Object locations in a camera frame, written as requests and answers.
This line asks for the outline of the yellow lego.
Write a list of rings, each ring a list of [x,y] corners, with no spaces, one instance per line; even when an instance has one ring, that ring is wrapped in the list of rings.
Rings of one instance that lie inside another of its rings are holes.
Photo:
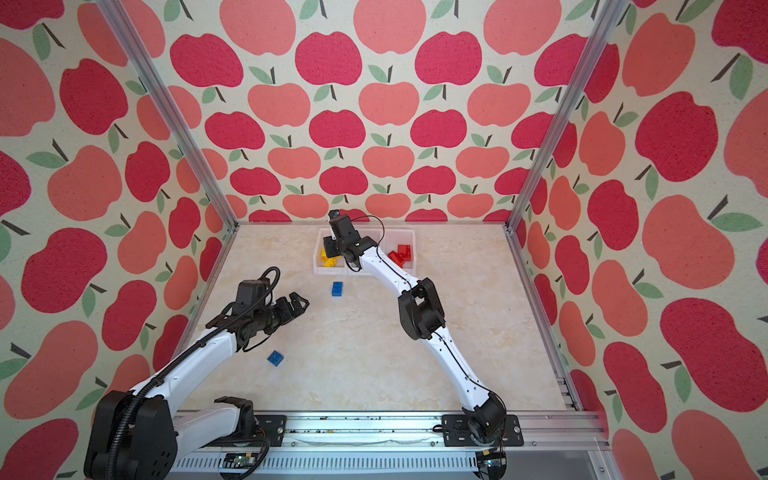
[[[338,266],[338,257],[329,257],[325,250],[321,252],[321,260],[323,268],[336,268]]]

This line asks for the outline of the small blue lego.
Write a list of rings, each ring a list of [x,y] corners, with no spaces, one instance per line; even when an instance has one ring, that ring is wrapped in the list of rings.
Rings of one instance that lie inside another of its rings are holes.
[[[277,351],[273,351],[273,352],[272,352],[272,353],[271,353],[271,354],[268,356],[268,361],[269,361],[269,362],[270,362],[270,363],[271,363],[273,366],[275,366],[275,367],[279,366],[279,365],[282,363],[282,361],[283,361],[283,360],[284,360],[284,356],[283,356],[281,353],[277,352]]]

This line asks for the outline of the red long lego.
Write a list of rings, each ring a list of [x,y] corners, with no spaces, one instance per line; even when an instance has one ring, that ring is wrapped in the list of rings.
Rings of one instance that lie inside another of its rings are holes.
[[[398,252],[396,252],[396,251],[390,251],[390,252],[387,254],[387,257],[388,257],[388,258],[389,258],[389,259],[390,259],[390,260],[391,260],[391,261],[392,261],[394,264],[396,264],[396,265],[397,265],[398,267],[400,267],[400,268],[402,268],[402,267],[404,266],[404,264],[405,264],[405,260],[403,259],[403,257],[402,257],[402,256],[401,256],[401,255],[400,255]]]

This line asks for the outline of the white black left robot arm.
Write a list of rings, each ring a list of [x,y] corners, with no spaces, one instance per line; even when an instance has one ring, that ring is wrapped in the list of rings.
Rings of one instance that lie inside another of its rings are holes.
[[[219,366],[251,349],[258,333],[270,335],[300,317],[310,303],[297,293],[272,299],[262,294],[250,305],[232,302],[186,350],[147,380],[127,391],[108,393],[97,404],[84,462],[90,479],[163,479],[181,458],[221,439],[269,439],[253,403],[220,397],[190,414],[180,409]]]

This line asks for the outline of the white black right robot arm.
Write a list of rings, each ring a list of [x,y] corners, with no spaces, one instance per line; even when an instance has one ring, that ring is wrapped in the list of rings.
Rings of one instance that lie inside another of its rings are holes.
[[[506,405],[477,378],[456,346],[434,283],[407,273],[384,256],[369,237],[345,244],[340,238],[326,236],[323,248],[329,258],[343,258],[348,265],[374,276],[396,294],[401,327],[410,339],[421,342],[431,351],[449,377],[475,442],[500,443],[506,426]]]

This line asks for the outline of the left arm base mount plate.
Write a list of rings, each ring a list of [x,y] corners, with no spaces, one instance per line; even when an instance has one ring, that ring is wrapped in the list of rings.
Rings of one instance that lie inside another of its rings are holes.
[[[256,413],[254,418],[257,435],[266,438],[271,448],[281,447],[286,432],[287,416]]]

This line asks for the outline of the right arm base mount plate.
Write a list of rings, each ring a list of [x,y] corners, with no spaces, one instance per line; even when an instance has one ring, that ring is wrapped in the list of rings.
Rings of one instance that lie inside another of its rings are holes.
[[[442,435],[446,447],[522,447],[525,443],[515,415],[507,415],[491,426],[482,426],[479,420],[470,419],[466,414],[443,415],[433,431]]]

